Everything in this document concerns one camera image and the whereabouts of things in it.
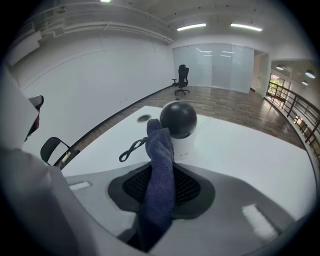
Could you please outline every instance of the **white table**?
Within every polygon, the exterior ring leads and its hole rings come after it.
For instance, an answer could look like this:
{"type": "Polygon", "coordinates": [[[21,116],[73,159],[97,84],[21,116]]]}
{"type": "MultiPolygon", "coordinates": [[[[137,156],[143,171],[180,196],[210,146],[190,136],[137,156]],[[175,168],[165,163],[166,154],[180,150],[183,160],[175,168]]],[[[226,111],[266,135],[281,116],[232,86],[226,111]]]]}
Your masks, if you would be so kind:
{"type": "MultiPolygon", "coordinates": [[[[88,145],[63,170],[65,177],[113,170],[149,162],[145,147],[125,162],[119,156],[147,136],[138,117],[159,118],[161,108],[144,106],[88,145]]],[[[173,139],[175,161],[241,179],[285,209],[295,220],[315,204],[314,171],[305,150],[266,133],[235,123],[197,115],[195,132],[173,139]]]]}

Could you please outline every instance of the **railing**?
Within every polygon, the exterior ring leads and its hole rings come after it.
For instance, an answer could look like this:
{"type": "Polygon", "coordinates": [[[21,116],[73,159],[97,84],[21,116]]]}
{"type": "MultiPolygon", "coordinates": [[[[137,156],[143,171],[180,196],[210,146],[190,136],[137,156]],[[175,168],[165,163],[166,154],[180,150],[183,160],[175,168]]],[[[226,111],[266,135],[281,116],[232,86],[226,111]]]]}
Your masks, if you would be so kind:
{"type": "Polygon", "coordinates": [[[291,118],[320,164],[320,110],[297,93],[269,82],[266,96],[291,118]]]}

